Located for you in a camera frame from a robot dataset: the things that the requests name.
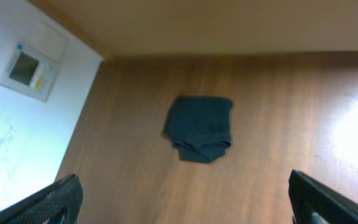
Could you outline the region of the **dark navy garment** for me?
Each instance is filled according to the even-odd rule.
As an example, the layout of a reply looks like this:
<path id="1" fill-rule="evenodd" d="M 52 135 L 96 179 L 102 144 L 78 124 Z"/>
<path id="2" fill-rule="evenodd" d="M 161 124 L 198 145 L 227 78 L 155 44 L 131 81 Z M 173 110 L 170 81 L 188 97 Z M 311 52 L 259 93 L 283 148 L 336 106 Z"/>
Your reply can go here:
<path id="1" fill-rule="evenodd" d="M 178 96 L 172 103 L 163 136 L 183 161 L 209 164 L 231 147 L 232 100 L 218 96 Z"/>

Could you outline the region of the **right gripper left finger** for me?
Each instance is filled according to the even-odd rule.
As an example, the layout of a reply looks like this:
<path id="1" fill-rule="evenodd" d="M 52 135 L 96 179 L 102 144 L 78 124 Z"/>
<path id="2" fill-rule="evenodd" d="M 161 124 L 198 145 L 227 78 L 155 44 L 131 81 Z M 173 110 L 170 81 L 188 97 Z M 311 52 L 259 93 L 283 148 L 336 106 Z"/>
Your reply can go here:
<path id="1" fill-rule="evenodd" d="M 76 223 L 82 203 L 80 179 L 70 174 L 0 211 L 0 224 Z"/>

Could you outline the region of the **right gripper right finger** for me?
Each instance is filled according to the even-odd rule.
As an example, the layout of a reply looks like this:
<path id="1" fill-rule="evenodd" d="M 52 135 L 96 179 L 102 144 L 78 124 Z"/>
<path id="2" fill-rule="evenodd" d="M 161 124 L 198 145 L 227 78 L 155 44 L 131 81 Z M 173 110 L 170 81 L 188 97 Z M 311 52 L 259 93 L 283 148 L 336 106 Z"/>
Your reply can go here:
<path id="1" fill-rule="evenodd" d="M 358 203 L 299 170 L 291 171 L 288 183 L 294 223 L 358 224 Z"/>

